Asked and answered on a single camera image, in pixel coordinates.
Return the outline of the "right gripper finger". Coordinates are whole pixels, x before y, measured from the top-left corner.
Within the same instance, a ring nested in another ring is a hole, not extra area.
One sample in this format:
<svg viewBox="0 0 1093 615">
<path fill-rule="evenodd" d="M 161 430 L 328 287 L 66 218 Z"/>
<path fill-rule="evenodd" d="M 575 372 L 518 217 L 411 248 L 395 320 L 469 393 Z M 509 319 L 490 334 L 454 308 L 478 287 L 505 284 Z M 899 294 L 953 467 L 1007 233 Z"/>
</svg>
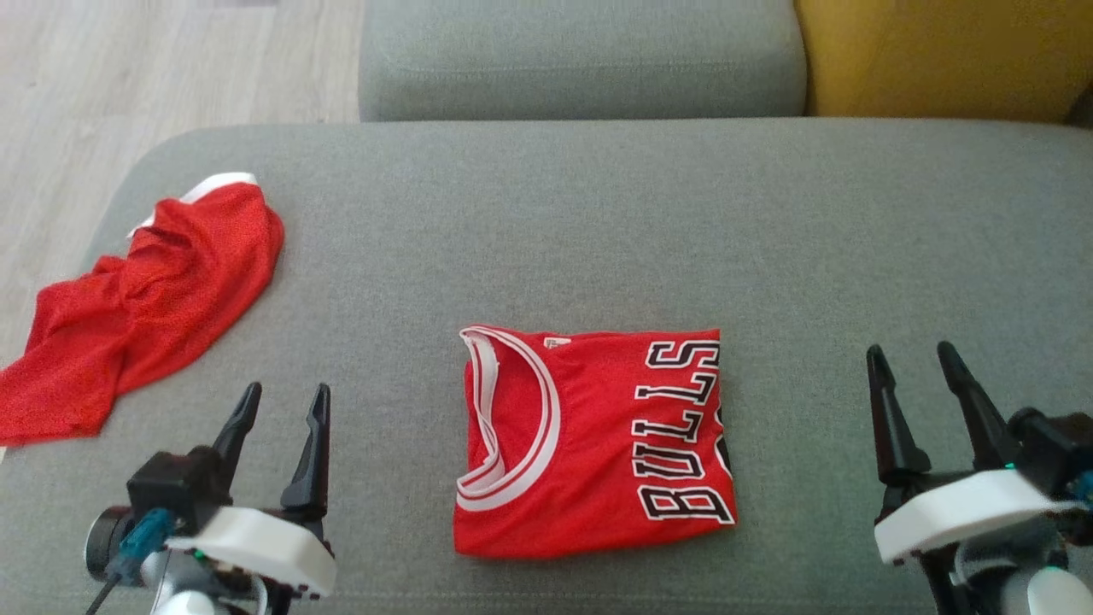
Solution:
<svg viewBox="0 0 1093 615">
<path fill-rule="evenodd" d="M 1006 421 L 994 401 L 952 343 L 941 340 L 937 345 L 937 356 L 948 388 L 956 397 L 967 426 L 973 469 L 983 472 L 1010 468 L 1016 459 L 1020 445 L 1008 431 Z"/>
<path fill-rule="evenodd" d="M 910 478 L 928 474 L 932 461 L 913 437 L 897 399 L 897 379 L 891 372 L 885 351 L 879 345 L 867 350 L 867 375 L 877 475 L 888 487 L 902 487 Z"/>
</svg>

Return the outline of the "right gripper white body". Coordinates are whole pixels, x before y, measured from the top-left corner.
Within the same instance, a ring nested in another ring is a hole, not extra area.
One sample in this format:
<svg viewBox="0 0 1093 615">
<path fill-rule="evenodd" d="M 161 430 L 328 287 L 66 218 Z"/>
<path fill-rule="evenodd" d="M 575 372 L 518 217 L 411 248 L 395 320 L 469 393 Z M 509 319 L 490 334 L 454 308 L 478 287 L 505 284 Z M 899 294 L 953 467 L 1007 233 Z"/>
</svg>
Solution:
<svg viewBox="0 0 1093 615">
<path fill-rule="evenodd" d="M 1044 495 L 1016 470 L 976 472 L 915 495 L 874 527 L 886 565 L 1049 513 L 1080 513 L 1078 500 Z"/>
</svg>

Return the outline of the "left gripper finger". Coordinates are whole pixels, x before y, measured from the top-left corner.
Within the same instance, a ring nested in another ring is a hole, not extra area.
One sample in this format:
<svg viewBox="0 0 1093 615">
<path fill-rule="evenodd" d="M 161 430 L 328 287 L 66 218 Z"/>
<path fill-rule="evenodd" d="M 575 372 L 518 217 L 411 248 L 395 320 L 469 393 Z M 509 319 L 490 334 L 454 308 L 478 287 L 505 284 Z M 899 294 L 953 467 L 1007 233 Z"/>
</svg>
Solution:
<svg viewBox="0 0 1093 615">
<path fill-rule="evenodd" d="M 306 416 L 309 429 L 297 468 L 282 490 L 281 507 L 294 518 L 324 518 L 327 513 L 330 470 L 331 392 L 320 383 Z"/>
<path fill-rule="evenodd" d="M 219 456 L 218 480 L 234 480 L 243 443 L 245 443 L 258 415 L 261 395 L 262 386 L 260 383 L 247 385 L 239 402 L 231 412 L 230 419 L 226 419 L 219 431 L 213 443 Z"/>
</svg>

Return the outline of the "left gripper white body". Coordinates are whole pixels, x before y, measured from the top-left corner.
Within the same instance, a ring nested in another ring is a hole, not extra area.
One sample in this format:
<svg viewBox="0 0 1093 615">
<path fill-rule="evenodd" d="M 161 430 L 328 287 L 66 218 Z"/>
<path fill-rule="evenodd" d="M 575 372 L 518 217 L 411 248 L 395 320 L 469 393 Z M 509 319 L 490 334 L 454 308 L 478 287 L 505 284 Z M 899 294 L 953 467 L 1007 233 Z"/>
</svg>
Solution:
<svg viewBox="0 0 1093 615">
<path fill-rule="evenodd" d="M 306 598 L 332 596 L 338 577 L 334 557 L 315 533 L 252 507 L 220 507 L 198 533 L 171 537 L 167 547 L 199 549 Z"/>
</svg>

